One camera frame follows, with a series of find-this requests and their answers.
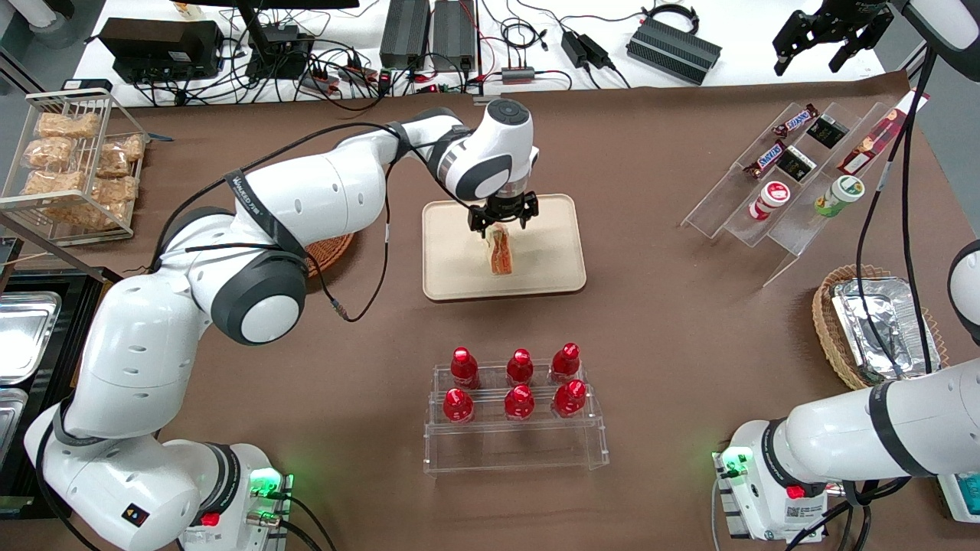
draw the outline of aluminum foil tray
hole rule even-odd
[[[60,310],[58,293],[0,295],[0,386],[17,384],[34,375]]]
[[[21,419],[27,393],[19,388],[0,388],[0,465],[14,442],[17,422]]]

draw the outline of bagged snack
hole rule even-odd
[[[103,205],[114,216],[123,220],[126,212],[125,203]],[[71,207],[48,207],[44,214],[55,222],[78,225],[85,229],[104,231],[114,229],[117,224],[92,205],[74,205]]]
[[[111,154],[115,151],[122,151],[125,159],[129,162],[138,161],[143,158],[143,150],[146,145],[143,143],[142,134],[134,134],[125,140],[111,141],[102,145],[102,155]]]
[[[499,222],[487,227],[486,239],[487,257],[490,259],[490,271],[494,276],[507,276],[514,271],[514,259],[511,256],[511,237],[507,227]]]
[[[134,201],[136,199],[136,178],[132,176],[121,178],[96,177],[92,186],[92,198],[103,205]]]
[[[63,171],[72,160],[74,140],[65,137],[35,139],[24,150],[24,164],[37,169]]]
[[[125,159],[122,149],[112,149],[108,152],[103,148],[99,156],[99,166],[95,169],[98,177],[122,177],[129,175],[129,161]]]
[[[48,171],[34,171],[27,176],[27,183],[24,184],[24,191],[21,195],[35,195],[37,193],[51,193],[53,191],[78,191],[85,190],[85,174],[78,171],[71,173],[52,173]]]
[[[37,119],[37,135],[42,137],[95,137],[99,131],[99,116],[86,113],[80,116],[65,116],[57,113],[42,113]]]

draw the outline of red button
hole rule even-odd
[[[201,526],[217,526],[220,520],[221,515],[218,513],[205,513],[201,515]]]

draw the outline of clear acrylic stand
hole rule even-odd
[[[858,117],[839,104],[831,103],[821,113],[849,129],[832,149],[807,134],[807,128],[812,123],[805,124],[788,138],[783,139],[783,143],[787,146],[792,145],[816,164],[816,168],[800,181],[796,181],[779,167],[768,169],[760,179],[743,172],[775,143],[777,136],[771,129],[785,123],[803,109],[802,105],[790,104],[742,153],[742,156],[735,160],[728,173],[681,222],[682,226],[693,226],[708,239],[715,239],[724,229],[749,247],[755,247],[769,237],[785,249],[786,257],[762,285],[763,287],[799,260],[830,220],[814,210],[813,202],[823,195],[835,179],[844,175],[837,169],[838,165],[890,111],[885,104],[876,103],[863,117]],[[856,175],[858,177],[864,175],[876,160],[877,157]],[[790,200],[786,205],[776,209],[765,221],[757,221],[749,215],[749,205],[759,197],[762,187],[774,180],[789,186]]]
[[[446,391],[454,387],[448,365],[436,366],[425,422],[425,473],[471,471],[523,471],[551,467],[586,467],[590,471],[608,465],[606,425],[595,389],[588,384],[585,369],[578,377],[586,382],[585,407],[562,419],[551,411],[558,386],[548,382],[550,359],[536,359],[531,391],[534,413],[524,421],[504,415],[507,363],[480,366],[480,388],[468,390],[473,399],[473,421],[451,423],[442,412]]]

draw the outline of beige tray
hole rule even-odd
[[[567,195],[538,196],[540,214],[521,229],[508,224],[514,273],[493,275],[480,234],[469,231],[466,210],[453,201],[422,209],[422,291],[431,300],[577,291],[585,261],[575,202]]]

